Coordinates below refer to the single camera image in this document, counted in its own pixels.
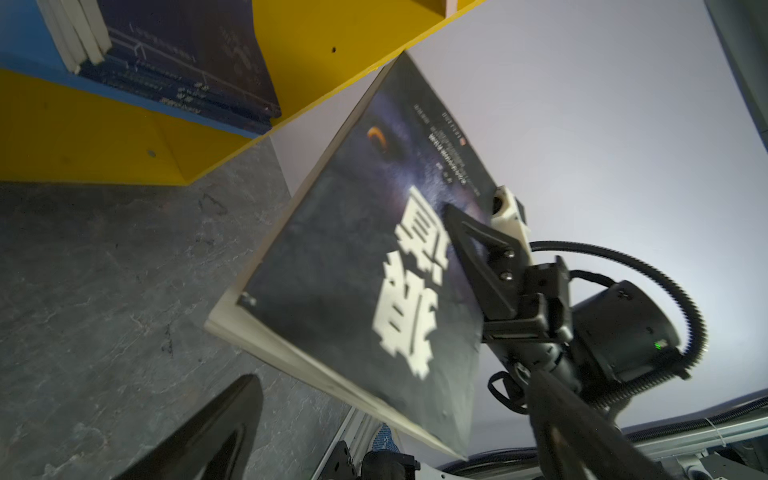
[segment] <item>blue fabric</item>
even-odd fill
[[[373,439],[373,445],[371,447],[372,452],[379,452],[381,450],[389,450],[390,452],[400,453],[400,449],[395,445],[395,441],[392,439],[392,430],[389,425],[383,423],[382,428],[379,429],[379,433]]]

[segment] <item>marble tile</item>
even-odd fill
[[[245,372],[246,478],[309,478],[349,407],[202,330],[289,198],[269,141],[185,188],[0,184],[0,478],[110,478]]]

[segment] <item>yellow shelf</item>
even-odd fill
[[[253,0],[283,111],[273,131],[483,1],[459,0],[446,19],[442,0]],[[0,92],[0,180],[187,185],[264,138],[10,71]]]

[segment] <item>white wall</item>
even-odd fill
[[[411,54],[496,182],[525,203],[533,240],[625,251],[699,304],[710,349],[694,378],[637,397],[621,425],[768,387],[768,155],[702,2],[488,0]],[[275,134],[292,191],[368,82]],[[685,338],[660,289],[600,260],[566,261],[638,283]],[[593,291],[572,286],[577,299]],[[499,368],[484,349],[471,453],[533,444],[527,417],[485,389]],[[406,444],[427,463],[448,460]]]

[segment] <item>stack of books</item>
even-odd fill
[[[77,75],[256,134],[280,105],[244,0],[37,0]]]

